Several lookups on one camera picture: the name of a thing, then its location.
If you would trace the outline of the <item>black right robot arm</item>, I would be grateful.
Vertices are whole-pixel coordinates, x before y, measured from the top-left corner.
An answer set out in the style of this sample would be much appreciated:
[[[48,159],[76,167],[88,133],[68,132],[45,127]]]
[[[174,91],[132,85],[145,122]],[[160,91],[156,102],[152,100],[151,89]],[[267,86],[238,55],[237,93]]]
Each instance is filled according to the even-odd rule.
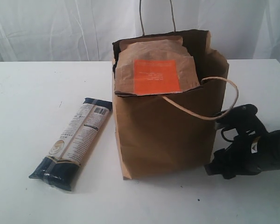
[[[204,168],[207,175],[222,175],[227,180],[280,170],[280,130],[239,136],[227,148],[215,151],[213,160]]]

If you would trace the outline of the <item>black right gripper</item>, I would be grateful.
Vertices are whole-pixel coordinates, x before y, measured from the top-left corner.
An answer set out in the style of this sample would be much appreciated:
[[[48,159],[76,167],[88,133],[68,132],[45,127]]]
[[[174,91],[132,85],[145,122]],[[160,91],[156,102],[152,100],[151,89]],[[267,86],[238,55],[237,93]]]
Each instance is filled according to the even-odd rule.
[[[253,143],[258,143],[262,136],[240,138],[227,148],[214,153],[213,160],[204,165],[207,175],[221,175],[229,180],[237,175],[258,175],[268,171],[267,164],[261,160],[262,152],[252,152]]]

